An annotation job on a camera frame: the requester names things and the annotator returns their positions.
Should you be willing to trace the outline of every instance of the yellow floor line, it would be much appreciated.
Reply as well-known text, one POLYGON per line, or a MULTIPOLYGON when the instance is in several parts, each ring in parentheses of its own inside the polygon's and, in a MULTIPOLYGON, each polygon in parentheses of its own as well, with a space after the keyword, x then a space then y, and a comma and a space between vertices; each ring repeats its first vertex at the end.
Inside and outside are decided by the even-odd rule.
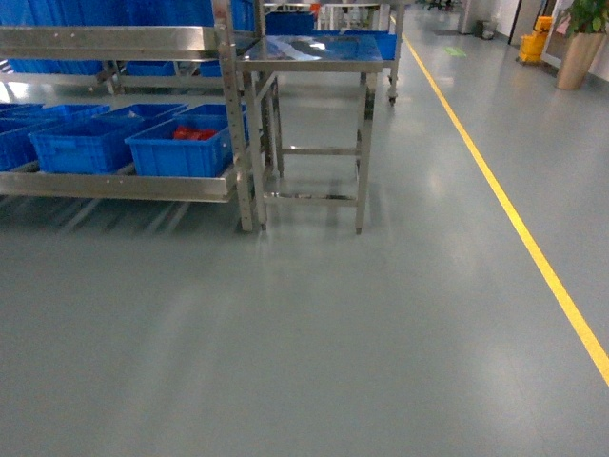
POLYGON ((453 109, 448 104, 448 101, 446 101, 446 97, 444 97, 444 95, 442 94, 442 91, 436 84, 436 81, 434 80, 433 76, 422 62, 421 57, 419 57, 419 54, 412 47, 406 36, 402 35, 402 38, 405 44, 410 49, 412 56, 417 61, 417 64, 419 64, 419 67, 425 75, 425 78, 427 78, 431 89, 436 92, 436 95, 440 99, 440 102, 446 110, 448 117, 450 117, 450 120, 453 121, 455 128, 461 135, 463 142, 467 145, 467 148, 474 157, 474 160, 476 161, 476 164, 478 164, 478 167, 484 175, 484 178, 486 178, 486 181, 488 182, 489 186, 491 187, 493 192, 495 192, 497 199, 501 203, 503 210, 505 211, 507 217, 514 226, 514 229, 516 229, 516 232, 518 233, 522 242, 531 254, 531 257, 537 265, 537 268, 540 270, 540 273, 545 279, 545 282, 552 290, 552 293, 554 293, 556 299, 559 301, 562 311, 567 316, 567 319, 569 319, 571 326, 573 326, 573 329, 581 339, 581 342, 588 351, 588 354, 590 354, 592 361, 599 369, 600 375, 609 387, 609 357, 607 356, 607 352, 600 345, 599 339, 593 333, 592 329, 590 329, 590 327, 586 323, 586 320, 581 315, 580 310, 569 295, 569 292, 567 292, 566 288, 562 285, 562 282, 560 281, 558 275, 556 274, 556 272, 554 272, 554 269, 545 258, 545 255, 543 255, 543 252, 541 252, 541 249, 533 238, 533 236, 531 235, 531 232, 528 230, 521 217, 516 212, 514 205, 512 205, 512 202, 510 202, 505 191, 501 188, 499 181, 497 181, 497 178, 495 178, 495 175, 493 174, 491 169, 488 167, 488 165, 486 165, 486 162, 484 161, 484 158, 476 147, 476 144, 472 140, 471 136, 469 136, 469 133, 467 133, 467 130, 465 130, 465 128, 463 127, 463 124, 457 117, 457 114, 455 114, 455 111, 453 111, 453 109))

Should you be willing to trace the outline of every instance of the plant pot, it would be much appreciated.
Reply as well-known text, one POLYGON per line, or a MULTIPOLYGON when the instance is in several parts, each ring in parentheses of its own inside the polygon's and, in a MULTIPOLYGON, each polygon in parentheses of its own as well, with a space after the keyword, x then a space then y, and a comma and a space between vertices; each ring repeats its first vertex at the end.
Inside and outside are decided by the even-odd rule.
POLYGON ((599 51, 604 33, 574 33, 567 42, 567 52, 560 63, 556 81, 558 89, 579 89, 594 57, 599 51))

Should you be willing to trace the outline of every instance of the blue plastic crate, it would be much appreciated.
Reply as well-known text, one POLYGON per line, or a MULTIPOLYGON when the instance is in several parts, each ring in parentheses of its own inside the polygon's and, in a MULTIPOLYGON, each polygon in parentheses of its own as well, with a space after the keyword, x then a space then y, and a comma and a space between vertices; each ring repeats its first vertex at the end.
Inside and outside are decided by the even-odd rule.
POLYGON ((42 105, 34 103, 0 103, 0 116, 10 117, 12 111, 19 111, 21 109, 40 109, 42 105))
POLYGON ((104 68, 99 60, 60 60, 57 62, 62 74, 93 75, 104 68))
POLYGON ((88 119, 31 133, 40 170, 111 174, 131 162, 125 139, 144 128, 142 119, 88 119))
POLYGON ((9 59, 9 64, 16 73, 59 73, 56 60, 9 59))
POLYGON ((57 119, 71 122, 88 119, 95 114, 110 111, 109 105, 58 105, 51 108, 19 109, 11 117, 31 117, 38 119, 57 119))
MULTIPOLYGON (((46 2, 30 4, 24 0, 0 1, 0 25, 2 26, 53 26, 58 19, 56 9, 49 9, 46 2)), ((58 73, 55 60, 9 59, 17 73, 58 73)))
POLYGON ((210 60, 209 62, 201 62, 199 66, 201 76, 205 78, 219 78, 222 76, 222 69, 218 60, 210 60))
POLYGON ((7 171, 36 160, 28 135, 55 125, 40 119, 0 119, 0 171, 7 171))
POLYGON ((186 103, 137 104, 105 112, 95 117, 96 119, 140 118, 144 120, 146 127, 149 128, 170 120, 174 114, 184 111, 187 107, 188 104, 186 103))
MULTIPOLYGON (((247 126, 246 106, 242 105, 241 110, 244 113, 244 127, 246 128, 246 141, 249 141, 249 128, 247 126)), ((226 105, 223 103, 207 103, 195 108, 187 109, 174 116, 176 119, 187 119, 190 117, 216 118, 226 120, 228 122, 228 113, 226 105)))
POLYGON ((78 0, 81 24, 83 26, 128 26, 128 12, 125 0, 78 0))
POLYGON ((187 176, 212 178, 232 161, 230 132, 225 119, 190 117, 173 119, 126 140, 131 146, 137 174, 141 176, 187 176), (179 127, 216 129, 206 141, 174 140, 179 127))
POLYGON ((270 12, 266 15, 267 35, 308 35, 315 29, 311 12, 270 12))
POLYGON ((254 31, 254 4, 252 0, 232 0, 232 27, 235 30, 254 31))
POLYGON ((377 42, 377 48, 383 60, 393 60, 396 58, 397 35, 392 35, 388 30, 347 30, 345 35, 372 35, 377 42))
MULTIPOLYGON (((128 23, 122 0, 2 0, 0 23, 14 26, 110 26, 128 23)), ((99 61, 10 59, 16 72, 97 74, 99 61)))
POLYGON ((173 62, 131 61, 127 62, 130 76, 175 76, 173 62))
POLYGON ((127 0, 132 26, 213 27, 210 0, 127 0))

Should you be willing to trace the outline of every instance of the green leaves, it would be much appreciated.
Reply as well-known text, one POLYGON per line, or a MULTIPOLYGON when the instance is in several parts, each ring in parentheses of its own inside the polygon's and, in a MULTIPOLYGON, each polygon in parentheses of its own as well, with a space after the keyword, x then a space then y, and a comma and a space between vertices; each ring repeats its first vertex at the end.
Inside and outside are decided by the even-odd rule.
POLYGON ((575 0, 564 11, 559 22, 567 19, 567 35, 572 33, 606 33, 609 22, 609 2, 607 0, 575 0))

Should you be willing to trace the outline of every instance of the potted plant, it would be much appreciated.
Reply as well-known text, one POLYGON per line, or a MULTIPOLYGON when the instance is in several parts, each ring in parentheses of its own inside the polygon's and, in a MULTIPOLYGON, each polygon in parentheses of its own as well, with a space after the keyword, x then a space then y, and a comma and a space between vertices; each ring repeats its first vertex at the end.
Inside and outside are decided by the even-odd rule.
POLYGON ((559 19, 568 21, 567 52, 560 63, 557 88, 579 89, 607 33, 609 0, 574 0, 559 19))

